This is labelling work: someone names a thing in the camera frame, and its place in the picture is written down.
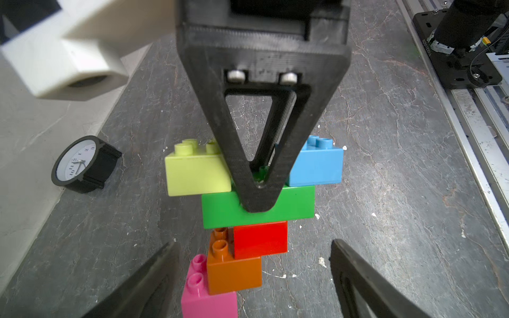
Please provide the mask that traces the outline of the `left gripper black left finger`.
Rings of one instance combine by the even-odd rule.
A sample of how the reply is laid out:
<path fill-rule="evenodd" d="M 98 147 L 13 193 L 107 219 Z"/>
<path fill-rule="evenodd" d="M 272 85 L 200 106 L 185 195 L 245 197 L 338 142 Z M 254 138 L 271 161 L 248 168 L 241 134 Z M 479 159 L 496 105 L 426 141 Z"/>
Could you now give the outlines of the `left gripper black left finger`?
<path fill-rule="evenodd" d="M 167 242 L 84 317 L 166 317 L 179 259 L 180 245 Z"/>

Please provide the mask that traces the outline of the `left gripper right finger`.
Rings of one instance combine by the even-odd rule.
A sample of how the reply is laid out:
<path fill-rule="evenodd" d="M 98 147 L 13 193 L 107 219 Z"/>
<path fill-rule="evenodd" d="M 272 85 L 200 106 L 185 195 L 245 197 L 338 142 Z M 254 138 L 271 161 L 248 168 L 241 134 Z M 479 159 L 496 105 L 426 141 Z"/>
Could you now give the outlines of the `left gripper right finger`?
<path fill-rule="evenodd" d="M 343 317 L 428 317 L 341 239 L 331 242 L 331 273 Z"/>

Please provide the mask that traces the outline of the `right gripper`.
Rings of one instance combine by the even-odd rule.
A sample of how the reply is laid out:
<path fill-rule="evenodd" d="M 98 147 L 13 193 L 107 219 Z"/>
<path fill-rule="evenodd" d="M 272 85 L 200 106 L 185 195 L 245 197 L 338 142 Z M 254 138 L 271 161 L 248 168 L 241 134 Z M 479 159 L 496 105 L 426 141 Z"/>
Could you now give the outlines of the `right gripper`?
<path fill-rule="evenodd" d="M 176 1 L 176 46 L 197 102 L 178 136 L 214 137 L 244 205 L 278 197 L 342 81 L 350 1 Z"/>

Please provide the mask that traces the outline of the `pink lego brick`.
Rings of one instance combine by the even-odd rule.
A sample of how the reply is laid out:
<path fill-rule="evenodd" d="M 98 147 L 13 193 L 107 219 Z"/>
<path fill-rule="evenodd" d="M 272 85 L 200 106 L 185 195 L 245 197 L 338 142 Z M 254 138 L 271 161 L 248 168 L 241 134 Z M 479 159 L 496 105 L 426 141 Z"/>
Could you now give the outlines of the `pink lego brick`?
<path fill-rule="evenodd" d="M 211 295 L 208 288 L 207 256 L 196 255 L 189 266 L 181 298 L 182 315 L 186 318 L 236 318 L 237 294 Z"/>

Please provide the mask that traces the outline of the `orange lego brick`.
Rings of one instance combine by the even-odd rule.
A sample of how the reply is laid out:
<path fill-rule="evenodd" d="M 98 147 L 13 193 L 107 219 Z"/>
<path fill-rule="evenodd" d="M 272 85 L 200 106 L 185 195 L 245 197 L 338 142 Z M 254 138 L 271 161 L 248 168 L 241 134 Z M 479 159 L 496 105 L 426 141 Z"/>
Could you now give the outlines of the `orange lego brick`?
<path fill-rule="evenodd" d="M 229 229 L 218 228 L 211 233 L 207 275 L 211 295 L 238 292 L 262 286 L 261 257 L 236 259 L 234 241 Z"/>

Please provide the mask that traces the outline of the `blue lego brick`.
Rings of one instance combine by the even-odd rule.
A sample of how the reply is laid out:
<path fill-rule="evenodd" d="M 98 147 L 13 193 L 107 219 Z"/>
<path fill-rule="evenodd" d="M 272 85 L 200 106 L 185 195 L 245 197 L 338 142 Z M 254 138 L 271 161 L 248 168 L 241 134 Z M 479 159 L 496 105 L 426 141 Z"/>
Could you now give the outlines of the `blue lego brick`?
<path fill-rule="evenodd" d="M 286 184 L 290 187 L 340 184 L 345 150 L 332 139 L 310 135 L 301 149 Z"/>

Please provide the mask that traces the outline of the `red lego brick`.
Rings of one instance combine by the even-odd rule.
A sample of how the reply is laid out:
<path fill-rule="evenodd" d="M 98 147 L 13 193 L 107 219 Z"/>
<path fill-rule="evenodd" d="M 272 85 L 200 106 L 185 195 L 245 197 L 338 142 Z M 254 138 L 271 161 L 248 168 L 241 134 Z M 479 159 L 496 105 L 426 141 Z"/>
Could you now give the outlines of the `red lego brick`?
<path fill-rule="evenodd" d="M 288 252 L 288 222 L 233 228 L 234 257 L 246 259 Z"/>

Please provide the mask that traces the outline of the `green long lego brick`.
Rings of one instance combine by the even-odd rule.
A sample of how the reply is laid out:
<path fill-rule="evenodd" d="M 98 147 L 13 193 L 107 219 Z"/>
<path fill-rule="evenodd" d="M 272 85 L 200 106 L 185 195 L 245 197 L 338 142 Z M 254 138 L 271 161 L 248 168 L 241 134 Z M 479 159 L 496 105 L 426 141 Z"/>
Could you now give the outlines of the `green long lego brick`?
<path fill-rule="evenodd" d="M 201 208 L 205 229 L 309 219 L 315 213 L 315 187 L 285 185 L 278 197 L 257 194 L 250 197 L 248 205 L 233 188 L 230 192 L 203 194 Z"/>

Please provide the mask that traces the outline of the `yellow-green lego brick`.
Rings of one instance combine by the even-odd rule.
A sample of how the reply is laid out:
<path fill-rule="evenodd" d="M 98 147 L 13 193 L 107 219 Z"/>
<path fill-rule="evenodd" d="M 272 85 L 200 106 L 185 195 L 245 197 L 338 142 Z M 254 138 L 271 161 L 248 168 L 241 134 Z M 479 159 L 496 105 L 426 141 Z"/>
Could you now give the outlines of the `yellow-green lego brick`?
<path fill-rule="evenodd" d="M 231 191 L 231 175 L 214 139 L 204 145 L 185 139 L 175 144 L 164 163 L 170 197 Z"/>

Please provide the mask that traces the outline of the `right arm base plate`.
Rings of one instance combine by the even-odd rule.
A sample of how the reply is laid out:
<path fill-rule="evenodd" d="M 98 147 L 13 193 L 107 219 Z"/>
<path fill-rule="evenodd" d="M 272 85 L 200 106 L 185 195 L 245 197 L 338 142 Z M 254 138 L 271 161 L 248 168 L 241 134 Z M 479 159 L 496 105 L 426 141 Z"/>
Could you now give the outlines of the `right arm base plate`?
<path fill-rule="evenodd" d="M 415 14 L 412 23 L 445 89 L 484 88 L 502 81 L 483 38 L 504 8 L 494 1 L 454 1 L 447 9 Z"/>

